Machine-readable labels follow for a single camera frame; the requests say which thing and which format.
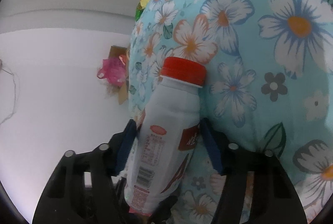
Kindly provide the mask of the white bottle red cap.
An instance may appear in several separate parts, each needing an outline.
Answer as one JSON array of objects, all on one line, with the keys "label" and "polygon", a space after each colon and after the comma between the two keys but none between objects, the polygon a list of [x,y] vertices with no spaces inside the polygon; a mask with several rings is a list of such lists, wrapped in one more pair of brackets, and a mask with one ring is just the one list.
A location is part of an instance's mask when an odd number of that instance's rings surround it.
[{"label": "white bottle red cap", "polygon": [[124,194],[132,213],[153,214],[178,188],[196,146],[199,89],[206,73],[203,65],[187,59],[164,61],[162,81],[144,108],[129,165]]}]

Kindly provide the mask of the pink plastic bag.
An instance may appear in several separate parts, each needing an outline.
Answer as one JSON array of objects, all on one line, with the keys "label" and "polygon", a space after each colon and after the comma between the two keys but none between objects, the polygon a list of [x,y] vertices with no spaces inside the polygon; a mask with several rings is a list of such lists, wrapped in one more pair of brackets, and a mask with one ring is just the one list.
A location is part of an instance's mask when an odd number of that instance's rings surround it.
[{"label": "pink plastic bag", "polygon": [[126,66],[119,57],[103,59],[97,78],[106,79],[109,84],[121,87],[126,80]]}]

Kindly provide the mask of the floral blue tablecloth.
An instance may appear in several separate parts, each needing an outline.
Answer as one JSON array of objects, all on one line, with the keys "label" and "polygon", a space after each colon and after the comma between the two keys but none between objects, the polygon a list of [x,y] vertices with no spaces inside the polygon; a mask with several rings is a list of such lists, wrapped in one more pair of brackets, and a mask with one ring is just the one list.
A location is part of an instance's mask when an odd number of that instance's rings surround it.
[{"label": "floral blue tablecloth", "polygon": [[136,122],[168,57],[200,63],[201,116],[251,151],[273,151],[307,223],[332,221],[332,0],[150,0],[130,40]]}]

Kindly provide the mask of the small green snack packet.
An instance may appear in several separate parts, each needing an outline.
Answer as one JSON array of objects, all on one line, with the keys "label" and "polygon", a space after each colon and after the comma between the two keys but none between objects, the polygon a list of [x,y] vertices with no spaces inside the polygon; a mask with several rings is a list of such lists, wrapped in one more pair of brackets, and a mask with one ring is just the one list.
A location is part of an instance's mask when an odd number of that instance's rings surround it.
[{"label": "small green snack packet", "polygon": [[137,8],[135,10],[135,21],[137,22],[140,19],[140,16],[142,15],[142,9]]}]

